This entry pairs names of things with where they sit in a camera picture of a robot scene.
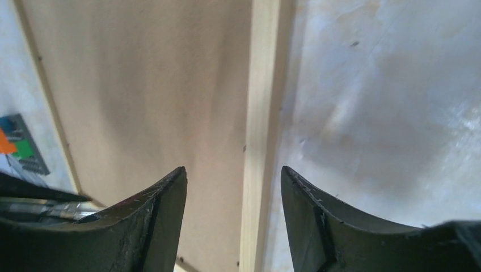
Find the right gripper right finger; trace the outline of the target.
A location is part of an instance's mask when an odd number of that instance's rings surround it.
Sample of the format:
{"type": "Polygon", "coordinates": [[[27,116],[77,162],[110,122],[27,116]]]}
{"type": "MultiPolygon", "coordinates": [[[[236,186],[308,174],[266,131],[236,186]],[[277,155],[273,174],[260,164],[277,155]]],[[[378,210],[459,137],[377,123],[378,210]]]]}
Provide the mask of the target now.
{"type": "Polygon", "coordinates": [[[479,271],[480,221],[417,228],[361,211],[284,166],[281,194],[295,271],[479,271]]]}

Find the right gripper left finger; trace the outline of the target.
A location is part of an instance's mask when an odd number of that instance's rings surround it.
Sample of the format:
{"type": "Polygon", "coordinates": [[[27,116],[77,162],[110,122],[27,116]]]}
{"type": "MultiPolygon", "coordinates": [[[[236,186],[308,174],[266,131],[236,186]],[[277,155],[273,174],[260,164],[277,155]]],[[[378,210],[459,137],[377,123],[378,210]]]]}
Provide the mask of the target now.
{"type": "Polygon", "coordinates": [[[76,222],[1,219],[2,271],[173,271],[187,196],[177,167],[145,190],[76,222]]]}

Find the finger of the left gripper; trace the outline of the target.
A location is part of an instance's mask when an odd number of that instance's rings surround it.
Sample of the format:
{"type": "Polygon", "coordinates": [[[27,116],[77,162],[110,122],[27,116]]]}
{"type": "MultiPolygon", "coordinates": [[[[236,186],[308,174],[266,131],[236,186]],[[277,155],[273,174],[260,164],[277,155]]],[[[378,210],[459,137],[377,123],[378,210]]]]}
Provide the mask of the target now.
{"type": "Polygon", "coordinates": [[[58,202],[89,202],[85,195],[38,186],[1,172],[1,197],[44,199],[58,202]]]}

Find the clear handle screwdriver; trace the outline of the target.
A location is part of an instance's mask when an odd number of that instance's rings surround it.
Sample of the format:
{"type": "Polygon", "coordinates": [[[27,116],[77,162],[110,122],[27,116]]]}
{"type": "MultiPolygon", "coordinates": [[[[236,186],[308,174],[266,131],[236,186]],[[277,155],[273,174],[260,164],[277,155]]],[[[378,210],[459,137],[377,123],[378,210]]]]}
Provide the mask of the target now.
{"type": "Polygon", "coordinates": [[[1,217],[18,222],[74,222],[100,210],[90,202],[1,198],[1,217]]]}

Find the wooden picture frame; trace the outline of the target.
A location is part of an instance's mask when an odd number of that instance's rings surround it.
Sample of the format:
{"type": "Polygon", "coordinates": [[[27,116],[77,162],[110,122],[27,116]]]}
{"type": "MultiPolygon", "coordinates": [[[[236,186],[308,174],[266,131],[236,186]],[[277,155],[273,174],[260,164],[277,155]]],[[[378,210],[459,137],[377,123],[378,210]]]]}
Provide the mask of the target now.
{"type": "Polygon", "coordinates": [[[262,271],[292,1],[15,1],[74,186],[114,204],[178,166],[178,256],[262,271]]]}

